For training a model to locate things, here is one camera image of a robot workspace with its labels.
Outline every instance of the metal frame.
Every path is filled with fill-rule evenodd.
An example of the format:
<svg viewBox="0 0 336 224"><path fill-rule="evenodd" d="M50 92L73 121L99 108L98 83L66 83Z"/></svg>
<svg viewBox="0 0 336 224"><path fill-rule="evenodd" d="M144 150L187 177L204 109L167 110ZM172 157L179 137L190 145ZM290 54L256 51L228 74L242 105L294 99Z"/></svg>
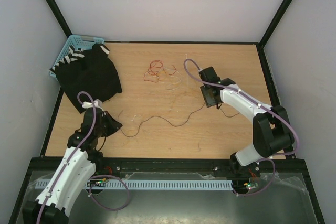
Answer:
<svg viewBox="0 0 336 224"><path fill-rule="evenodd" d="M35 157L31 159L27 174L23 181L18 199L16 201L10 224L14 224L19 215L21 205L25 196L26 188L34 171L56 170L62 157ZM201 175L211 174L214 177L226 177L229 180L239 180L229 171L228 159L170 159L170 158L105 158L104 162L113 170L116 176L125 176L134 172L174 172L174 173L199 173ZM303 159L275 159L279 173L301 173L309 192L310 200L318 223L323 224L323 215L312 186L312 182ZM272 165L269 162L259 164L261 173L272 172Z"/></svg>
<svg viewBox="0 0 336 224"><path fill-rule="evenodd" d="M67 37L72 35L72 32L65 21L60 9L58 8L55 0L46 0L56 19L58 20L61 28ZM264 47L271 37L272 33L276 29L278 23L280 22L282 16L286 12L292 0L283 0L278 11L276 12L274 18L272 19L269 27L267 28L263 38L260 42L194 42L194 41L107 41L115 43L165 43L165 44L246 44L246 45L256 45L260 64L262 71L264 73L266 86L270 96L271 104L273 106L279 105L280 100L277 94L275 84L272 79L272 75L268 66L268 62L265 56ZM47 171L56 170L58 167L61 157L45 157L46 149L50 139L51 132L54 127L57 112L60 106L60 102L63 96L63 91L60 90L53 115L50 120L49 128L45 137L44 144L42 146L40 157L35 157L31 159L28 171L24 178L22 187L20 189L11 219L9 223L15 223L23 198L25 195L26 188L28 186L31 174L33 171ZM233 177L232 173L229 171L229 160L228 159L162 159L162 158L105 158L106 164L112 167L114 174L120 176L122 174L137 172L194 172L200 174L212 174L215 177L227 177L228 179L237 180L238 177ZM309 172L306 167L306 163L303 159L297 159L294 155L286 156L286 159L275 159L276 169L278 172L291 172L291 173L302 173L304 177L304 182L306 183L307 190L310 194L310 199L314 208L314 213L318 220L318 223L324 223L323 215L319 207L316 194L309 176ZM269 162L262 162L259 165L260 172L271 172L272 166Z"/></svg>

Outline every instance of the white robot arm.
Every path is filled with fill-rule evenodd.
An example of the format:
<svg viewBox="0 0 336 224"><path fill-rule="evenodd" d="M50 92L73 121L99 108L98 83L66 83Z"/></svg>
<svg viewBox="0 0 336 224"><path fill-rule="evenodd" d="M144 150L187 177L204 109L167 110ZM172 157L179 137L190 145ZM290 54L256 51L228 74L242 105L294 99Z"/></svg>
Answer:
<svg viewBox="0 0 336 224"><path fill-rule="evenodd" d="M222 86L222 88L209 84L201 86L207 107L216 105L219 109L222 103L226 103L253 124L253 142L230 157L233 173L239 174L242 167L269 157L294 143L290 130L280 120L266 112L271 110L289 123L287 112L282 106L272 107L258 101L241 90L233 80L229 78L221 80L213 67L200 70L199 75L204 82Z"/></svg>

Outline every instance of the white arm segment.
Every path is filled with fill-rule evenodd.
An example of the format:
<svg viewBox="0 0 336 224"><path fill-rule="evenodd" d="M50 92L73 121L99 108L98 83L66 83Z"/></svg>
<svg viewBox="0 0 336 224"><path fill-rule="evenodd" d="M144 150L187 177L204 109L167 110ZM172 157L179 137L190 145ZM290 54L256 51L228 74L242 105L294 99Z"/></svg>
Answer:
<svg viewBox="0 0 336 224"><path fill-rule="evenodd" d="M232 87L232 88L240 90L240 87L237 84L231 84L228 87ZM248 101L245 97L241 96L237 92L230 91L228 89L222 89L220 92L221 92L220 99L222 100L222 102L234 107L238 112L240 112L247 119L249 119L251 123L253 123L253 118L255 117L256 114L266 113L265 110L259 108L257 105L254 105L253 103ZM268 109L271 108L270 105L262 103L253 97L251 98L254 99L256 102L260 103L262 106Z"/></svg>
<svg viewBox="0 0 336 224"><path fill-rule="evenodd" d="M40 204L42 204L45 200L46 195L49 195L50 185L54 182L57 174L60 172L64 163L74 149L75 147L66 149L65 155L48 186L36 198L36 200L39 200ZM96 165L88 160L87 152L82 152L78 149L57 181L57 184L51 192L46 205L50 206L51 204L55 204L55 207L59 210L65 208L65 214L69 217L72 206L75 203L80 191L95 172Z"/></svg>
<svg viewBox="0 0 336 224"><path fill-rule="evenodd" d="M238 151L236 153L236 158L241 166L247 166L263 157L260 156L256 149L254 149L253 144L250 144L244 149Z"/></svg>
<svg viewBox="0 0 336 224"><path fill-rule="evenodd" d="M231 84L228 87L235 88L237 90L240 90L239 86L236 84ZM237 111L239 111L242 115L244 115L251 123L253 123L253 118L258 113L266 113L265 110L259 108L259 106L251 103L248 101L245 97L241 96L239 93L230 91L227 89L223 89L220 91L221 95L220 98L222 102L234 107ZM257 99L251 97L256 102L260 103L262 106L271 109L270 105L267 105L265 103L262 103L258 101ZM244 149L238 151L236 153L236 158L241 166L249 165L261 158L260 154L256 151L253 144L248 145Z"/></svg>

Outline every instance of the blue plastic basket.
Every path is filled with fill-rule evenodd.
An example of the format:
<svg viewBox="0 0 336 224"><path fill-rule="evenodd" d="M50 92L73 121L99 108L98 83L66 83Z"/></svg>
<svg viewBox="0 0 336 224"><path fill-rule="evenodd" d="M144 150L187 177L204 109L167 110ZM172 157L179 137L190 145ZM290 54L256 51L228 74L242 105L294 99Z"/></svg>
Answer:
<svg viewBox="0 0 336 224"><path fill-rule="evenodd" d="M71 36L69 36L67 42L63 46L63 49L62 49L61 53L57 57L57 60L55 61L53 67L56 65L57 62L59 62L66 55L69 54L69 47L71 45L74 46L75 50L77 50L78 48L92 49L92 46L95 43L104 43L104 39L96 38L96 37L90 37L90 36L81 36L81 35L71 35ZM56 79L56 75L51 71L50 71L50 76L52 76Z"/></svg>

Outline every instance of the white wall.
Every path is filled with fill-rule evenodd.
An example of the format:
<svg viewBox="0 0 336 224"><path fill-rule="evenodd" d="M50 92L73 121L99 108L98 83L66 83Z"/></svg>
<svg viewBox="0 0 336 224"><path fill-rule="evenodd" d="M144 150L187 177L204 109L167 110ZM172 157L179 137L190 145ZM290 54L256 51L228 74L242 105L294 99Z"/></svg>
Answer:
<svg viewBox="0 0 336 224"><path fill-rule="evenodd" d="M336 1L293 0L266 46L326 223L336 218Z"/></svg>
<svg viewBox="0 0 336 224"><path fill-rule="evenodd" d="M260 41L281 1L56 0L74 34L160 41Z"/></svg>
<svg viewBox="0 0 336 224"><path fill-rule="evenodd" d="M0 223L41 150L59 90L48 68L65 41L45 0L0 0Z"/></svg>

